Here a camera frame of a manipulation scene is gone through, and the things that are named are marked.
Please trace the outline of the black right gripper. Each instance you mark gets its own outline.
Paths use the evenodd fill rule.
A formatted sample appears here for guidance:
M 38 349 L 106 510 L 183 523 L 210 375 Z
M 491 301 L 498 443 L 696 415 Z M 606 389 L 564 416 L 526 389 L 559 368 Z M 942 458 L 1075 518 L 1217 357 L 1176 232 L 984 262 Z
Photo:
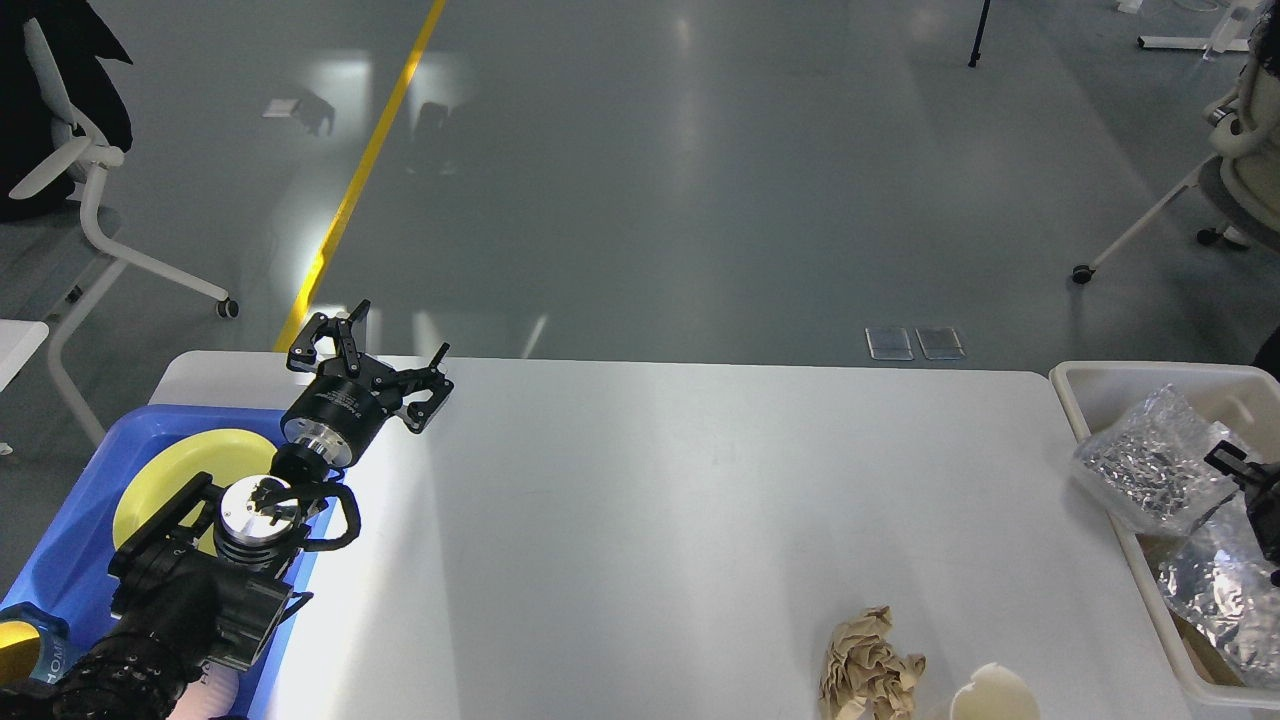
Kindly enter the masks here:
M 1277 471 L 1256 478 L 1256 468 L 1247 452 L 1229 441 L 1217 442 L 1204 462 L 1238 487 L 1244 487 L 1245 515 L 1257 544 L 1270 562 L 1279 562 L 1279 475 Z

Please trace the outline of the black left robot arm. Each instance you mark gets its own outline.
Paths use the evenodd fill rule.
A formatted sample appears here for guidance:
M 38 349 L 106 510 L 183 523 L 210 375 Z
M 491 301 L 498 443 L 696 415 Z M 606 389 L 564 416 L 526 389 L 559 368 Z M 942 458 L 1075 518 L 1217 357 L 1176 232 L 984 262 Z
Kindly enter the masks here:
M 285 582 L 302 553 L 342 550 L 362 529 L 346 473 L 392 418 L 415 434 L 447 401 L 443 343 L 398 370 L 366 354 L 346 316 L 314 314 L 288 350 L 314 379 L 284 413 L 266 471 L 228 487 L 189 474 L 111 557 L 115 626 L 52 680 L 3 687 L 5 719 L 165 719 L 205 664 L 248 670 L 308 600 Z

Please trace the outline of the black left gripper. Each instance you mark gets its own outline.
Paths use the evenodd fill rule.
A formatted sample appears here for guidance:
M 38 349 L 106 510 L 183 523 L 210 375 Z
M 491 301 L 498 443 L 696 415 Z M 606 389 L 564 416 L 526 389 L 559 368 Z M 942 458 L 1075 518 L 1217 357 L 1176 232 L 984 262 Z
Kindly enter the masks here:
M 371 309 L 364 299 L 347 316 L 315 313 L 288 347 L 288 369 L 317 374 L 282 418 L 288 445 L 298 445 L 334 469 L 351 468 L 365 455 L 394 415 L 411 433 L 424 433 L 451 396 L 454 383 L 440 364 L 451 351 L 443 342 L 426 366 L 392 370 L 384 388 L 369 388 L 346 377 L 360 377 L 364 354 L 353 328 Z M 329 340 L 340 375 L 323 374 L 317 343 Z

